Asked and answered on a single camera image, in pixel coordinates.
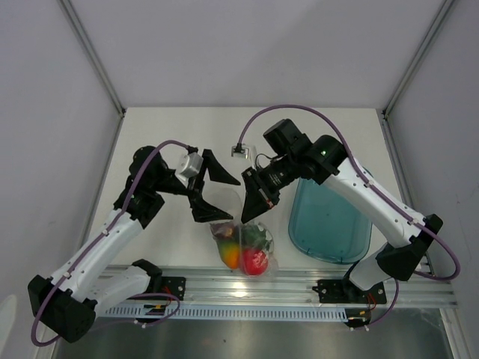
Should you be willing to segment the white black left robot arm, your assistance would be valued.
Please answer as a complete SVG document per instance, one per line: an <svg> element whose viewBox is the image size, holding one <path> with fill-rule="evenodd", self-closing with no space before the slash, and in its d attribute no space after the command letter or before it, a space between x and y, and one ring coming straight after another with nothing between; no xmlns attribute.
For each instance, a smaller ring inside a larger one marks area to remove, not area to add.
<svg viewBox="0 0 479 359"><path fill-rule="evenodd" d="M230 214L203 199L205 177L239 185L212 150L200 151L175 140L136 150L124 190L99 231L50 276L36 275L29 282L33 344L45 347L55 342L39 341L39 324L53 330L57 338L74 343L89 332L100 314L127 299L164 298L179 302L178 296L165 290L162 270L147 260L136 260L104 284L97 280L159 213L165 204L164 193L187 197L197 223L230 220Z"/></svg>

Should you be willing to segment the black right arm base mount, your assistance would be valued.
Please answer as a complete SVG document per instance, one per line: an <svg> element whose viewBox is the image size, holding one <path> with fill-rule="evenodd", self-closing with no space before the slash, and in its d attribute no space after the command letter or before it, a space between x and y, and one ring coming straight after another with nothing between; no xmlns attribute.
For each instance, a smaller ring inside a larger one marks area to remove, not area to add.
<svg viewBox="0 0 479 359"><path fill-rule="evenodd" d="M387 298L383 283L373 285L368 290L354 286L346 279L321 279L312 286L322 304L386 304Z"/></svg>

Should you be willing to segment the dark red apple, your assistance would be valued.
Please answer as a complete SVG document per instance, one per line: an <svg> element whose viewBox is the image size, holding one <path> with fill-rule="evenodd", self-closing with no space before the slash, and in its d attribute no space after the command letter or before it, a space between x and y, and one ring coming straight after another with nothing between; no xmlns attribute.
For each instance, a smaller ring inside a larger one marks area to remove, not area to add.
<svg viewBox="0 0 479 359"><path fill-rule="evenodd" d="M233 221L210 225L210 232L215 239L231 240L235 237L236 225Z"/></svg>

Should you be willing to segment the clear zip top bag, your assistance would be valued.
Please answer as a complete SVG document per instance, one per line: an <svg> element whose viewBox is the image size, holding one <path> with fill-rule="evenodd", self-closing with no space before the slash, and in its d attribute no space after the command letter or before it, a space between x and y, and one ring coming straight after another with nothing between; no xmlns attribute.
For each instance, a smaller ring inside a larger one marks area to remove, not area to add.
<svg viewBox="0 0 479 359"><path fill-rule="evenodd" d="M274 239L266 225L259 221L241 222L242 203L232 189L222 188L207 193L208 201L231 215L231 219L213 220L210 233L216 242L220 260L231 271L246 277L273 277L278 271Z"/></svg>

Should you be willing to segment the orange fruit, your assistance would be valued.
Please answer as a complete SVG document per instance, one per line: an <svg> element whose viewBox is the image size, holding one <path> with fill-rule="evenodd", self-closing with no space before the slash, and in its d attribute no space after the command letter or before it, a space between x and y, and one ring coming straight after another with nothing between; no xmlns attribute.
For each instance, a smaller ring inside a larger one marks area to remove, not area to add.
<svg viewBox="0 0 479 359"><path fill-rule="evenodd" d="M219 256L229 269L238 269L240 265L240 246L236 242L218 242Z"/></svg>

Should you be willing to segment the red tomato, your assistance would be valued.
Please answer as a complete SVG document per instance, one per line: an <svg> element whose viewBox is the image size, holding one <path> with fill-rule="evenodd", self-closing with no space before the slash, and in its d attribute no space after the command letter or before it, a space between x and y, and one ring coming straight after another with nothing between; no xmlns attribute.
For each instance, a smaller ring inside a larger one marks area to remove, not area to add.
<svg viewBox="0 0 479 359"><path fill-rule="evenodd" d="M240 269L250 276L262 275L269 265L268 256L260 249L248 248L242 252Z"/></svg>

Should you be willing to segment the green lime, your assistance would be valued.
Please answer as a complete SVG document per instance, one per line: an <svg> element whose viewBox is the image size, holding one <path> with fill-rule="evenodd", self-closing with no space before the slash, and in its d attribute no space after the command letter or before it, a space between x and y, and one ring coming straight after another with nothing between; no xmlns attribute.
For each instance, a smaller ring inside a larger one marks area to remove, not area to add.
<svg viewBox="0 0 479 359"><path fill-rule="evenodd" d="M242 227L241 242L247 248L268 251L272 241L271 233L262 224L247 224Z"/></svg>

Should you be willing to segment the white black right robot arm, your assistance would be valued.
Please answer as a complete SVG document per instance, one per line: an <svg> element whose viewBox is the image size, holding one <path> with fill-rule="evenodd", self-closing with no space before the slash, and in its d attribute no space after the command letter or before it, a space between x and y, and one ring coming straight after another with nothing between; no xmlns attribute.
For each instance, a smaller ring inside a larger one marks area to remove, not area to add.
<svg viewBox="0 0 479 359"><path fill-rule="evenodd" d="M343 296L360 301L369 289L389 278L407 281L443 226L435 215L423 215L389 194L363 167L347 155L346 147L331 135L311 142L292 120L280 120L264 138L277 154L265 168L242 173L245 203L241 221L247 223L271 210L280 191L302 178L333 190L371 220L387 243L356 263L341 284Z"/></svg>

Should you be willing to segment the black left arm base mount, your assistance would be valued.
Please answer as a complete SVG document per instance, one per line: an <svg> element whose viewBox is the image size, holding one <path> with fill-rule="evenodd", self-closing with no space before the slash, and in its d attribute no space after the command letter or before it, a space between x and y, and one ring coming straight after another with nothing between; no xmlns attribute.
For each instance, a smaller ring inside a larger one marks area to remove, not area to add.
<svg viewBox="0 0 479 359"><path fill-rule="evenodd" d="M186 291L186 278L179 276L165 276L163 270L147 260L137 260L132 266L138 267L150 277L145 293L170 294L180 301L184 299Z"/></svg>

